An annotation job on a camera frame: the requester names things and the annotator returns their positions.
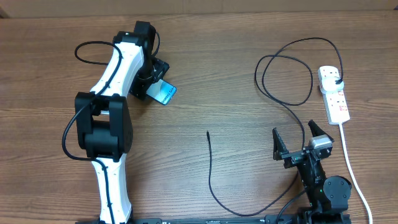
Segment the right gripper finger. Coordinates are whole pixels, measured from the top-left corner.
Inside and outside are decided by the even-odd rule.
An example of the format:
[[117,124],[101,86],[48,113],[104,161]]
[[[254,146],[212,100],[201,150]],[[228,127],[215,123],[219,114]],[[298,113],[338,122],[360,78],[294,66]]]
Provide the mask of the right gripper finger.
[[310,130],[311,130],[311,133],[312,133],[312,136],[313,136],[313,137],[318,137],[318,136],[322,136],[322,135],[325,135],[325,134],[326,134],[326,132],[324,132],[324,130],[322,130],[322,128],[320,128],[320,127],[316,124],[316,122],[314,122],[314,120],[310,120],[310,121],[308,122],[308,126],[309,126],[309,128],[310,128]]
[[282,160],[282,156],[288,154],[289,151],[287,150],[277,128],[272,130],[272,137],[274,141],[273,160]]

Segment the Samsung Galaxy smartphone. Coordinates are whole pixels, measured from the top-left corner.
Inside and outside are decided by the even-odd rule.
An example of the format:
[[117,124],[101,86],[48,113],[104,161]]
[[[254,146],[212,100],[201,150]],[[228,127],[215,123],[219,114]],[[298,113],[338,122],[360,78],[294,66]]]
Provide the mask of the Samsung Galaxy smartphone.
[[160,79],[148,88],[146,94],[160,104],[167,105],[176,92],[176,87]]

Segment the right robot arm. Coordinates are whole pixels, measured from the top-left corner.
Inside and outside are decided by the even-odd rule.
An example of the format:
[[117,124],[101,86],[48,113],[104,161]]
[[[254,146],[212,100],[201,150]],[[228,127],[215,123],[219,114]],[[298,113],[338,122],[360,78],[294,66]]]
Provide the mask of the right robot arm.
[[[300,151],[289,152],[282,137],[274,128],[273,159],[283,160],[286,169],[296,167],[302,180],[303,191],[290,200],[277,215],[265,216],[266,223],[350,223],[350,217],[343,212],[348,209],[352,184],[345,177],[327,177],[321,160],[331,155],[334,139],[314,121],[308,122],[312,132],[309,144]],[[295,214],[284,211],[303,194],[310,205],[301,207]]]

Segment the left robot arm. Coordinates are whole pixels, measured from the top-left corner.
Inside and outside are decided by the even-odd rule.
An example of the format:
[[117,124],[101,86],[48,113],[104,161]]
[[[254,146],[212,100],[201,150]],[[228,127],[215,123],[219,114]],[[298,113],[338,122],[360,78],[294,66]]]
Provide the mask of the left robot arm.
[[153,98],[167,105],[177,89],[164,81],[167,62],[156,57],[160,35],[150,22],[138,21],[133,32],[120,31],[109,43],[113,54],[102,77],[88,93],[75,97],[78,144],[95,168],[101,212],[97,223],[132,223],[127,194],[126,158],[133,128],[127,98]]

